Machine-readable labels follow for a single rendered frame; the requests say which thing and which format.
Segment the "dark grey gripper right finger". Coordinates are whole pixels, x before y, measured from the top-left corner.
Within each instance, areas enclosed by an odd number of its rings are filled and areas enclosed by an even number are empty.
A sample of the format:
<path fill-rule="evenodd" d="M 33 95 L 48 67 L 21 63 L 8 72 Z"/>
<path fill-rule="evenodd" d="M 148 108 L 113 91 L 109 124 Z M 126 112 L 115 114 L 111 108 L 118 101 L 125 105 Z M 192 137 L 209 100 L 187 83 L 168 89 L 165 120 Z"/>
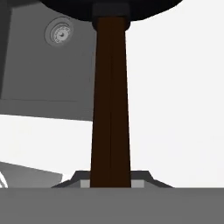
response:
<path fill-rule="evenodd" d="M 149 171 L 132 171 L 131 172 L 131 187 L 132 188 L 150 188 L 161 187 L 171 188 L 164 182 L 154 179 Z"/>

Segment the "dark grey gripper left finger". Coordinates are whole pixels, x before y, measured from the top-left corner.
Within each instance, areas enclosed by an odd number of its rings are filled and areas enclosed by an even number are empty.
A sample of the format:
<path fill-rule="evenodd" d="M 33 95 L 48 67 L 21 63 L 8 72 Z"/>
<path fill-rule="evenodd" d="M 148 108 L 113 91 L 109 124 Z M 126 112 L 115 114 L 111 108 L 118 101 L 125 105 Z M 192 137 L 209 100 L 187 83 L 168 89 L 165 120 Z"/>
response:
<path fill-rule="evenodd" d="M 70 179 L 53 186 L 53 188 L 61 187 L 89 188 L 90 171 L 76 171 Z"/>

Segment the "grey sink basin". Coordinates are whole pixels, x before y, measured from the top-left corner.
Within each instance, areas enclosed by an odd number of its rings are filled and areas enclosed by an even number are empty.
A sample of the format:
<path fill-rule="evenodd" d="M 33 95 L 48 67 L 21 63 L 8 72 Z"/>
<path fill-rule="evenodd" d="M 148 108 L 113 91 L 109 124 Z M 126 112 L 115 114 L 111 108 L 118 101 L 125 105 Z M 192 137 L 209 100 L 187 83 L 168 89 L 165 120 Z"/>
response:
<path fill-rule="evenodd" d="M 0 0 L 0 115 L 93 119 L 96 32 L 72 18 L 70 40 L 50 45 L 56 18 L 39 0 Z"/>

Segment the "grey hob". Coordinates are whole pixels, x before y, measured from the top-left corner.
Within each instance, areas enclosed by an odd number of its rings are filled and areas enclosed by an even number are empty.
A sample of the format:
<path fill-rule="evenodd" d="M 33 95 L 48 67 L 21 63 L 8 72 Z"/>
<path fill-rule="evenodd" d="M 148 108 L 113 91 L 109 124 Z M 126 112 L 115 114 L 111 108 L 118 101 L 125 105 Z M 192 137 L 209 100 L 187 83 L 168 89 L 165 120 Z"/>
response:
<path fill-rule="evenodd" d="M 62 180 L 62 175 L 57 172 L 4 162 L 0 162 L 0 172 L 9 188 L 51 188 Z"/>

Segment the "round metal sink drain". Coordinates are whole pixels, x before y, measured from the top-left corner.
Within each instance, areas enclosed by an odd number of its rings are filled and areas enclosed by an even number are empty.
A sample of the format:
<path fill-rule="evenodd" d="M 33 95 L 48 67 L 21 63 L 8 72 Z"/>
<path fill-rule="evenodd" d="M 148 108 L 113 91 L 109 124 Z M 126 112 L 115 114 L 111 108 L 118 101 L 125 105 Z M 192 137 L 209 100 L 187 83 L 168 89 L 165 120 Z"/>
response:
<path fill-rule="evenodd" d="M 57 17 L 45 28 L 45 42 L 54 47 L 68 43 L 74 34 L 74 26 L 67 17 Z"/>

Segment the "black pan with brown handle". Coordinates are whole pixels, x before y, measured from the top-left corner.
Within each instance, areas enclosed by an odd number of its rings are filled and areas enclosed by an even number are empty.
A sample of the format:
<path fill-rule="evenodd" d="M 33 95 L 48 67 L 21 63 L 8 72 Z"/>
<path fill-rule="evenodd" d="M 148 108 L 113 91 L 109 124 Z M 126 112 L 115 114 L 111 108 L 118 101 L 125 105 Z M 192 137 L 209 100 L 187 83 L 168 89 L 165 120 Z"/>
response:
<path fill-rule="evenodd" d="M 90 22 L 96 31 L 90 186 L 130 188 L 130 126 L 125 32 L 133 21 L 183 0 L 40 0 L 51 10 Z"/>

